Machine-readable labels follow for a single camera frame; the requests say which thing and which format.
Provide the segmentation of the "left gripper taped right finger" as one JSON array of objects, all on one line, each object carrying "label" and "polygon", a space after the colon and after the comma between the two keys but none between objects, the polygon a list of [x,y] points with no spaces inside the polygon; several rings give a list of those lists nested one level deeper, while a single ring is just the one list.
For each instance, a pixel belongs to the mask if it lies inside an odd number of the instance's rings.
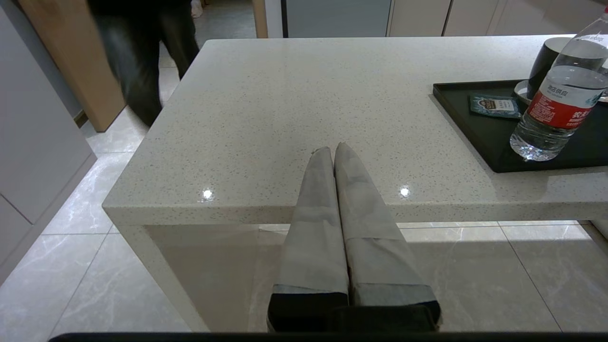
[{"label": "left gripper taped right finger", "polygon": [[412,251],[362,160],[347,143],[334,158],[350,301],[382,324],[403,328],[415,320],[438,331],[441,307],[415,268]]}]

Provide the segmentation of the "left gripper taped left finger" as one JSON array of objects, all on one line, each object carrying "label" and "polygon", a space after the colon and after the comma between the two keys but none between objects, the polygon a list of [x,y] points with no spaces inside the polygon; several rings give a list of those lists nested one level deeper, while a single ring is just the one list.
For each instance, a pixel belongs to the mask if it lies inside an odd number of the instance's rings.
[{"label": "left gripper taped left finger", "polygon": [[307,164],[272,287],[272,332],[323,332],[332,313],[349,305],[347,258],[332,152],[322,147]]}]

